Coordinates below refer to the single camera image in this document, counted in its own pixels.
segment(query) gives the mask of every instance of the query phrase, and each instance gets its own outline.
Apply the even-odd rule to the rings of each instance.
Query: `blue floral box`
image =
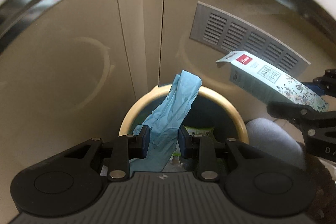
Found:
[[[319,112],[329,108],[326,101],[301,82],[248,52],[230,52],[216,62],[231,63],[230,81],[265,104],[292,102],[309,105]]]

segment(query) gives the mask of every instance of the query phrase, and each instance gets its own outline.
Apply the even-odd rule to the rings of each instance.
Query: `beige cabinet door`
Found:
[[[92,137],[135,102],[117,0],[62,0],[0,55],[0,223],[22,169]]]
[[[177,73],[187,70],[198,75],[202,85],[226,97],[245,121],[270,118],[265,104],[229,82],[228,66],[217,67],[215,61],[225,54],[189,39],[199,1],[255,25],[307,59],[311,65],[298,77],[301,81],[312,81],[336,65],[335,44],[275,0],[164,0],[160,84],[172,82]]]

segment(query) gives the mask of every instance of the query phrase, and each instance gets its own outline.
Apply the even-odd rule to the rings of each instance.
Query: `metal screw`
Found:
[[[204,171],[201,173],[201,176],[204,179],[215,179],[217,178],[218,174],[214,171]]]
[[[311,136],[311,137],[314,136],[315,133],[316,133],[316,131],[314,129],[309,129],[308,130],[308,135]]]
[[[126,173],[122,170],[113,170],[110,172],[110,177],[113,179],[122,179]]]

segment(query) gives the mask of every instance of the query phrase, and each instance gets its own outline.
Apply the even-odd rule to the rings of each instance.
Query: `gray cloth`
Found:
[[[305,170],[305,152],[279,125],[265,118],[247,123],[250,145]]]

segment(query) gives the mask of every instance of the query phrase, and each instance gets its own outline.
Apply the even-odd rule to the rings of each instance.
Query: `trash can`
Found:
[[[119,136],[132,134],[134,128],[142,124],[163,102],[170,87],[171,85],[156,86],[141,97],[127,112]],[[247,144],[249,142],[244,121],[235,107],[222,95],[204,86],[200,87],[182,124],[193,128],[213,128],[213,135],[219,142],[224,142],[226,138],[236,138]]]

